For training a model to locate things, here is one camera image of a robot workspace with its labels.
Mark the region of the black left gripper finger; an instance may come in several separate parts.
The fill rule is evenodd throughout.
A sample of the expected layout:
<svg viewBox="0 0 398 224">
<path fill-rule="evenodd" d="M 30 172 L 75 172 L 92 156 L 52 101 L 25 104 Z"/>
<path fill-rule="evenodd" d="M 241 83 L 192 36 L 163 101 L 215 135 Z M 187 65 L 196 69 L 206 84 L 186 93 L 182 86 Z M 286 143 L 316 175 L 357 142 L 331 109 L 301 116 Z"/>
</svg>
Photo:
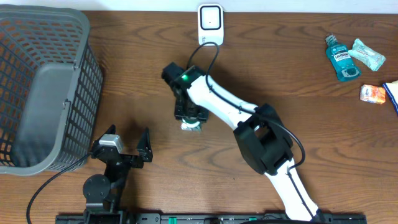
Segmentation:
<svg viewBox="0 0 398 224">
<path fill-rule="evenodd" d="M 105 133 L 98 139 L 99 143 L 114 143 L 116 134 L 116 126 L 112 124 Z"/>
<path fill-rule="evenodd" d="M 150 144 L 150 134 L 149 128 L 146 128 L 141 135 L 141 138 L 136 146 L 136 149 L 139 153 L 139 157 L 144 162 L 152 162 L 153 160 L 153 152 Z"/>
</svg>

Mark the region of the green Zam-Buk ointment tin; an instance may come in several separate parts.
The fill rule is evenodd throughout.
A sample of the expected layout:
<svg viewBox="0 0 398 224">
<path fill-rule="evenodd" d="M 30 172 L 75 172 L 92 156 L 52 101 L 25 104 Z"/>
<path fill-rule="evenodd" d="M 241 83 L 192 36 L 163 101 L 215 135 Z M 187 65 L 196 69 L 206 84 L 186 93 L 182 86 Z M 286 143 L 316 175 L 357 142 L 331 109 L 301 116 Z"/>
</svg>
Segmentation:
<svg viewBox="0 0 398 224">
<path fill-rule="evenodd" d="M 201 131 L 201 122 L 183 119 L 181 129 L 184 131 Z"/>
</svg>

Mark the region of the teal Listerine mouthwash bottle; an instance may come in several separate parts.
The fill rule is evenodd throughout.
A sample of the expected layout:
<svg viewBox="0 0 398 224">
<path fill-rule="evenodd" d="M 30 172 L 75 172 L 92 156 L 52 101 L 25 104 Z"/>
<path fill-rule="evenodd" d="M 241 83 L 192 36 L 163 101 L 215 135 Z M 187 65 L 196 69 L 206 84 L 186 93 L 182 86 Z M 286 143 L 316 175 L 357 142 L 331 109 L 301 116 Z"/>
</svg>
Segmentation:
<svg viewBox="0 0 398 224">
<path fill-rule="evenodd" d="M 333 34 L 328 34 L 325 42 L 327 44 L 325 53 L 335 69 L 337 79 L 340 82 L 348 82 L 358 78 L 361 71 L 348 53 L 347 46 L 338 42 Z"/>
</svg>

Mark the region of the orange small sachet packet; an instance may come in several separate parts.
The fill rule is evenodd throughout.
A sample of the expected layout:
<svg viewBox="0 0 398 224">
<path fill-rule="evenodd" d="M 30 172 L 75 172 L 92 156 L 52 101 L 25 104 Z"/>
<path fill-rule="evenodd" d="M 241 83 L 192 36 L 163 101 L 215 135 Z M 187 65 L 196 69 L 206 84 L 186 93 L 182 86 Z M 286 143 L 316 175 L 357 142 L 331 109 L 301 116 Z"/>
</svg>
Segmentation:
<svg viewBox="0 0 398 224">
<path fill-rule="evenodd" d="M 386 102 L 386 91 L 383 87 L 363 85 L 359 98 L 368 103 L 383 104 Z"/>
</svg>

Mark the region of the mint green wipes pack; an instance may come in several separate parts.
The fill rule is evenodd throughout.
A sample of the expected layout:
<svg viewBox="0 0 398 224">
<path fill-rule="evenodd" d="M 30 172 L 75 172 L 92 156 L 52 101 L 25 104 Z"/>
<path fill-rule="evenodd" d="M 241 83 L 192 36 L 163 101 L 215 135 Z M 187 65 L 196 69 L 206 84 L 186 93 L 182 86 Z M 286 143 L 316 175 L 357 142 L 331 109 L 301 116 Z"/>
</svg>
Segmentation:
<svg viewBox="0 0 398 224">
<path fill-rule="evenodd" d="M 348 50 L 348 53 L 374 72 L 378 71 L 386 61 L 385 56 L 365 45 L 360 39 L 354 41 L 352 49 Z"/>
</svg>

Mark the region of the yellow red snack bag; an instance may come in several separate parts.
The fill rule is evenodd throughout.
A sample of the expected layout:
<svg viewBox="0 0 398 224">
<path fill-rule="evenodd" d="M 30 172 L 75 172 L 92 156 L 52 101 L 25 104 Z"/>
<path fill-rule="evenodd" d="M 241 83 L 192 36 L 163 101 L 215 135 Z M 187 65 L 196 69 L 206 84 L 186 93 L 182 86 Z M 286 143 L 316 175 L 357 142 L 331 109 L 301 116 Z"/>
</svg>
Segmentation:
<svg viewBox="0 0 398 224">
<path fill-rule="evenodd" d="M 382 87 L 390 98 L 396 114 L 398 114 L 398 81 L 396 80 L 392 83 L 384 83 Z"/>
</svg>

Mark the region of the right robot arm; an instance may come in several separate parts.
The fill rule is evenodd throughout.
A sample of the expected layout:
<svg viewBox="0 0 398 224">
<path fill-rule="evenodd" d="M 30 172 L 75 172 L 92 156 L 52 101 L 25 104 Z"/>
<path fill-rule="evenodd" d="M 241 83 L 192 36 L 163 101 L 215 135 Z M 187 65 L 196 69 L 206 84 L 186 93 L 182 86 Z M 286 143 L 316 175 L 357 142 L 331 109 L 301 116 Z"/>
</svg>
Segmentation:
<svg viewBox="0 0 398 224">
<path fill-rule="evenodd" d="M 266 176 L 281 198 L 291 220 L 319 221 L 319 207 L 308 195 L 297 173 L 292 147 L 302 143 L 268 105 L 248 103 L 225 90 L 196 66 L 167 65 L 161 74 L 176 98 L 174 116 L 184 130 L 199 130 L 213 113 L 232 130 L 246 163 Z"/>
</svg>

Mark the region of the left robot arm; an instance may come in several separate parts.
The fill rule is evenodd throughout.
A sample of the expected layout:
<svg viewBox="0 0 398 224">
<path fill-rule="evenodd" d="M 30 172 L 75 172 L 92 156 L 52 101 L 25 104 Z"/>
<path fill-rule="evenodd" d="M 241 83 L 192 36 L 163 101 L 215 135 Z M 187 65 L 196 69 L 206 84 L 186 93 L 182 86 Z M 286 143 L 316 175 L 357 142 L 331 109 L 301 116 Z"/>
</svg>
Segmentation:
<svg viewBox="0 0 398 224">
<path fill-rule="evenodd" d="M 115 125 L 92 145 L 91 157 L 106 164 L 104 174 L 89 177 L 83 185 L 86 211 L 90 213 L 116 213 L 131 169 L 141 169 L 152 162 L 149 129 L 141 135 L 136 150 L 138 154 L 123 154 L 123 141 L 116 134 Z"/>
</svg>

